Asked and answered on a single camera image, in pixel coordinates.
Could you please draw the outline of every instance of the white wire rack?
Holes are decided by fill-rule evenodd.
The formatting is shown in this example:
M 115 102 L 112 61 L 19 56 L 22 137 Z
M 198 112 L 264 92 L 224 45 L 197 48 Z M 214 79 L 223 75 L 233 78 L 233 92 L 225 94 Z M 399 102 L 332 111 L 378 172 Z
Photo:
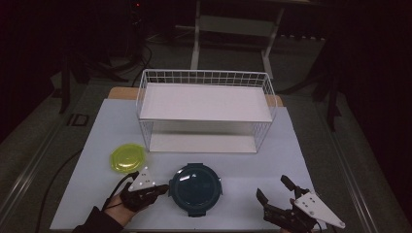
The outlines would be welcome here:
M 253 122 L 252 134 L 256 151 L 260 148 L 268 129 L 276 116 L 277 100 L 271 80 L 266 73 L 243 71 L 211 71 L 211 70 L 158 70 L 148 69 L 142 74 L 136 107 L 137 117 L 145 139 L 146 147 L 151 150 L 151 139 L 155 120 L 141 119 L 142 108 L 145 102 L 146 90 L 149 83 L 176 83 L 215 86 L 243 86 L 259 87 L 265 96 L 270 122 Z

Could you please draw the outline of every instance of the dark background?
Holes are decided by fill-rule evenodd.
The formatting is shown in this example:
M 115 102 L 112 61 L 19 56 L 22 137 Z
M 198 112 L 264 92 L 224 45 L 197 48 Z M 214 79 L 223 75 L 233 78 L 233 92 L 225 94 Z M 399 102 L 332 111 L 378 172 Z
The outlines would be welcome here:
M 165 2 L 142 2 L 146 8 L 138 17 L 166 34 L 174 24 L 194 24 L 194 1 Z M 339 77 L 339 90 L 412 221 L 411 4 L 407 0 L 325 2 L 339 8 L 287 6 L 279 32 L 297 40 L 326 38 L 317 72 L 328 73 L 327 79 Z M 125 38 L 132 30 L 129 3 L 1 2 L 0 142 L 52 93 L 50 76 L 60 71 L 66 50 L 81 50 L 103 62 L 110 53 L 125 52 Z M 221 11 L 237 14 L 236 8 L 227 6 L 218 8 Z M 259 15 L 270 17 L 270 11 L 267 8 Z M 258 14 L 250 12 L 251 17 Z

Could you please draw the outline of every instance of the white plastic bracket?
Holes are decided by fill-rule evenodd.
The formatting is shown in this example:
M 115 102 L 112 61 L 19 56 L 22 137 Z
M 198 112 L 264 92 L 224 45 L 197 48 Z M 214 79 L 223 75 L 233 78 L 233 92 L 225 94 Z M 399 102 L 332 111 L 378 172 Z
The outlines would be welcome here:
M 155 182 L 152 180 L 149 168 L 145 167 L 142 171 L 139 171 L 139 176 L 133 181 L 128 190 L 137 191 L 153 186 L 155 186 Z
M 337 215 L 316 195 L 315 192 L 308 192 L 297 198 L 294 204 L 306 215 L 322 220 L 339 228 L 345 228 L 345 222 L 339 219 Z

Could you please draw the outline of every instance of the white paper sheet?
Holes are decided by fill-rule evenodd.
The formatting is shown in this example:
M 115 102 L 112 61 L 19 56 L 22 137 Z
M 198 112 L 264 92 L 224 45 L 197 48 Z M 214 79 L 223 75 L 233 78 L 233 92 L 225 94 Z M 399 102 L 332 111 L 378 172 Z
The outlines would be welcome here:
M 110 153 L 126 143 L 144 145 L 135 101 L 105 100 L 87 139 L 72 178 L 51 224 L 68 230 L 83 224 L 93 206 L 101 208 L 123 174 L 110 167 Z M 168 183 L 188 163 L 203 163 L 221 178 L 223 196 L 206 216 L 188 217 L 171 197 L 160 196 L 138 214 L 126 229 L 151 231 L 241 231 L 278 229 L 263 220 L 256 198 L 260 188 L 269 204 L 290 209 L 293 193 L 281 183 L 286 175 L 301 187 L 313 190 L 302 153 L 286 108 L 277 116 L 258 153 L 160 153 L 147 154 L 148 166 L 158 184 Z

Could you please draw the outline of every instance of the black cable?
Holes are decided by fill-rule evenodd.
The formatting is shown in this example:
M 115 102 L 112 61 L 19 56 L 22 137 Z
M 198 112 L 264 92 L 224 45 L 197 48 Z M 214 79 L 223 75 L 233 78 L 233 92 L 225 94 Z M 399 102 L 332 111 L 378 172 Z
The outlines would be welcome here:
M 47 198 L 48 198 L 49 191 L 51 190 L 51 187 L 52 187 L 52 184 L 53 184 L 55 178 L 56 178 L 57 175 L 60 173 L 60 171 L 63 169 L 63 167 L 66 166 L 66 164 L 67 164 L 68 162 L 70 162 L 70 160 L 72 160 L 74 157 L 78 156 L 78 155 L 82 152 L 82 150 L 83 150 L 83 149 L 81 149 L 81 150 L 75 152 L 73 155 L 71 155 L 71 156 L 58 168 L 57 172 L 56 172 L 56 173 L 54 174 L 54 176 L 52 177 L 51 182 L 49 183 L 49 186 L 48 186 L 48 188 L 46 189 L 46 193 L 45 193 L 45 195 L 43 196 L 42 204 L 41 204 L 41 207 L 40 207 L 39 217 L 37 218 L 37 224 L 36 224 L 36 230 L 35 230 L 36 233 L 38 233 L 39 230 L 40 230 L 40 223 L 41 223 L 41 221 L 42 221 L 43 210 L 45 209 L 46 200 L 47 200 Z
M 143 68 L 142 68 L 142 70 L 140 70 L 140 72 L 139 72 L 139 73 L 136 75 L 136 77 L 134 78 L 133 83 L 131 84 L 131 87 L 134 87 L 134 84 L 136 83 L 137 79 L 139 79 L 139 77 L 140 77 L 140 75 L 143 73 L 143 71 L 146 70 L 146 69 L 148 68 L 148 66 L 150 66 L 149 63 L 150 63 L 151 60 L 152 60 L 152 55 L 153 55 L 152 50 L 151 50 L 148 46 L 146 46 L 146 45 L 144 45 L 143 47 L 146 48 L 146 49 L 149 51 L 149 58 L 148 58 L 148 61 L 145 62 L 145 59 L 143 59 L 143 57 L 142 57 Z
M 115 207 L 116 205 L 115 205 L 115 206 L 112 206 L 112 207 L 107 207 L 107 206 L 109 205 L 110 200 L 112 200 L 112 197 L 115 196 L 115 194 L 116 194 L 116 192 L 118 191 L 118 189 L 119 189 L 119 187 L 121 186 L 121 184 L 122 184 L 125 180 L 127 180 L 128 178 L 132 178 L 133 180 L 136 179 L 136 177 L 137 177 L 138 175 L 139 175 L 139 171 L 134 172 L 134 173 L 129 173 L 129 174 L 127 174 L 127 176 L 123 177 L 123 179 L 121 179 L 121 181 L 118 182 L 118 185 L 116 185 L 115 189 L 113 189 L 112 194 L 110 194 L 110 196 L 106 199 L 105 203 L 103 204 L 102 211 L 104 211 L 104 210 L 106 210 L 106 209 L 108 209 L 108 208 Z
M 107 209 L 111 209 L 111 208 L 114 208 L 114 207 L 119 206 L 119 205 L 121 205 L 121 204 L 123 204 L 123 203 L 122 203 L 122 202 L 120 202 L 120 203 L 118 203 L 118 204 L 116 204 L 116 205 L 113 205 L 113 206 L 110 206 L 110 207 L 106 207 L 106 209 L 105 209 L 105 210 L 107 210 Z
M 333 232 L 334 232 L 334 233 L 337 233 L 336 227 L 334 227 L 334 225 L 332 225 L 332 229 L 333 229 Z
M 319 224 L 319 222 L 318 222 L 318 221 L 316 221 L 316 224 L 318 224 L 318 225 L 319 225 L 319 232 L 320 232 L 320 233 L 322 233 L 322 226 Z

